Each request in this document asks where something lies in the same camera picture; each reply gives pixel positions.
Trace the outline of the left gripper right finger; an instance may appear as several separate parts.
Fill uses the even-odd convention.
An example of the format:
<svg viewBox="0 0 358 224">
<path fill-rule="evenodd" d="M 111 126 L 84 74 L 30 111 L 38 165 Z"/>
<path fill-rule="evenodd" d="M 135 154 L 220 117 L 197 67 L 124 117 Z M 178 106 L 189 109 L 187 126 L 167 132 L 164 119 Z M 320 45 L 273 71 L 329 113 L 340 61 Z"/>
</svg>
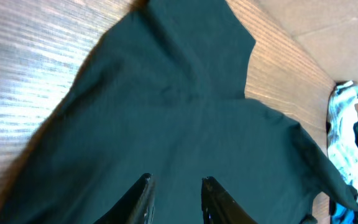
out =
<svg viewBox="0 0 358 224">
<path fill-rule="evenodd" d="M 214 177 L 202 179 L 201 209 L 204 224 L 257 223 Z"/>
</svg>

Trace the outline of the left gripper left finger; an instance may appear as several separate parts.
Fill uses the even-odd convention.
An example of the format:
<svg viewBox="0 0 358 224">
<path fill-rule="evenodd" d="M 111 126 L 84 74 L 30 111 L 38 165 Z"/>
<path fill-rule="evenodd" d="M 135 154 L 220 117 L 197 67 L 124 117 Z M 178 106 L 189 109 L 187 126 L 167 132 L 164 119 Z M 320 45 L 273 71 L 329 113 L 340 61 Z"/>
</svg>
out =
<svg viewBox="0 0 358 224">
<path fill-rule="evenodd" d="M 155 181 L 144 173 L 94 224 L 150 224 L 154 218 Z"/>
</svg>

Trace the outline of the black t-shirt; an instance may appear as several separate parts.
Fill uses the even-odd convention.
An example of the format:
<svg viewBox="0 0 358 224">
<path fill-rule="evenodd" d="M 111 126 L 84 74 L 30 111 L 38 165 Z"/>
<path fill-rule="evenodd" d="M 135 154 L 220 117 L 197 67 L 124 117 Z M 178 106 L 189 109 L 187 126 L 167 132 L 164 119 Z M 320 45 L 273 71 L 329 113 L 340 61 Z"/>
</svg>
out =
<svg viewBox="0 0 358 224">
<path fill-rule="evenodd" d="M 244 94 L 255 39 L 226 1 L 149 1 L 108 30 L 39 137 L 0 223 L 109 223 L 156 180 L 155 223 L 202 223 L 216 179 L 257 223 L 313 222 L 321 192 L 358 211 L 301 124 Z M 118 202 L 123 209 L 113 212 Z"/>
</svg>

